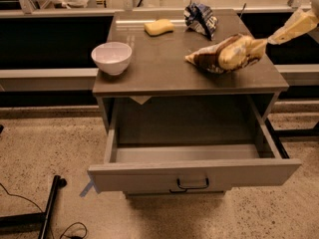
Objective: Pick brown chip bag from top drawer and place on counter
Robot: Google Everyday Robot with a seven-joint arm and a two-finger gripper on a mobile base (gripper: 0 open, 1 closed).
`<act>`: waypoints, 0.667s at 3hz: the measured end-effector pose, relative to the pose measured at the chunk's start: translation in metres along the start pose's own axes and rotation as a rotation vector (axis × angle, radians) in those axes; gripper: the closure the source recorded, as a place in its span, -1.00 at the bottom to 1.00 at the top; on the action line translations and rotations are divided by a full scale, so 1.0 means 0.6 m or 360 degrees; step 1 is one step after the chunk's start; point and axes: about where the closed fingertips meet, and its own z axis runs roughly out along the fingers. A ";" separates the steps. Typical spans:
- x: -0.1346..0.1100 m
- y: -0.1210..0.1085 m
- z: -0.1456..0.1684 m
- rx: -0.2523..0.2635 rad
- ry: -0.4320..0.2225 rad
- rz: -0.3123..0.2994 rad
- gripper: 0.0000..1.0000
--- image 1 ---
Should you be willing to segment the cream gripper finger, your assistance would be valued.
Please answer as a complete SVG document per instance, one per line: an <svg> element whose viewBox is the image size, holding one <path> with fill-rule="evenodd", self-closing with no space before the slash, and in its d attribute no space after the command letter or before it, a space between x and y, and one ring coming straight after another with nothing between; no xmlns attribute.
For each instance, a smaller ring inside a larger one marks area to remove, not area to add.
<svg viewBox="0 0 319 239"><path fill-rule="evenodd" d="M285 24L268 38L268 43L281 45L312 31L318 24L319 18L312 10L297 9Z"/></svg>

